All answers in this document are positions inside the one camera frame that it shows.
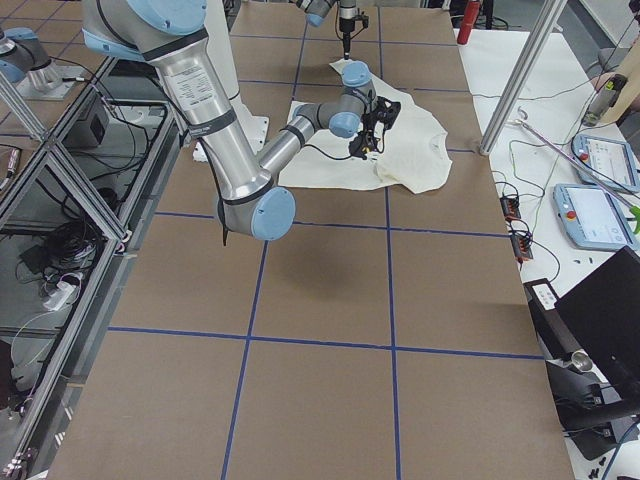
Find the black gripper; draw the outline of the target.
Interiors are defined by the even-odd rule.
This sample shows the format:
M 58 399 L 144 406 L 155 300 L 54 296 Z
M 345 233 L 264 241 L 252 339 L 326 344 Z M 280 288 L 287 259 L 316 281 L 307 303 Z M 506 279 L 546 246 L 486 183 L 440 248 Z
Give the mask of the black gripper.
M 344 41 L 355 38 L 368 27 L 369 16 L 366 14 L 358 14 L 353 18 L 340 17 L 338 19 L 338 31 L 340 32 L 340 38 L 343 40 L 343 59 L 348 59 L 348 44 Z
M 363 128 L 349 143 L 349 153 L 351 155 L 382 154 L 385 148 L 385 134 L 393 127 L 400 111 L 399 101 L 378 97 L 372 110 L 362 117 Z

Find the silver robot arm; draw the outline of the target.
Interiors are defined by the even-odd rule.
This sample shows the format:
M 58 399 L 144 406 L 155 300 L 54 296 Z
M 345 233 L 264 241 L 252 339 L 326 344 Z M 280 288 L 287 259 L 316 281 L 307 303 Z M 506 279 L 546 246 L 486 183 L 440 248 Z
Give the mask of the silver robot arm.
M 273 241 L 295 217 L 291 192 L 277 175 L 320 130 L 350 140 L 359 156 L 377 146 L 377 125 L 390 129 L 401 105 L 377 94 L 366 63 L 348 63 L 338 100 L 299 106 L 291 121 L 254 152 L 207 54 L 204 1 L 85 1 L 86 46 L 155 68 L 163 90 L 203 146 L 218 193 L 224 232 Z
M 336 9 L 334 30 L 342 43 L 343 59 L 351 59 L 352 40 L 369 27 L 369 17 L 355 0 L 296 0 L 292 4 L 304 12 L 306 22 L 314 27 L 321 26 Z

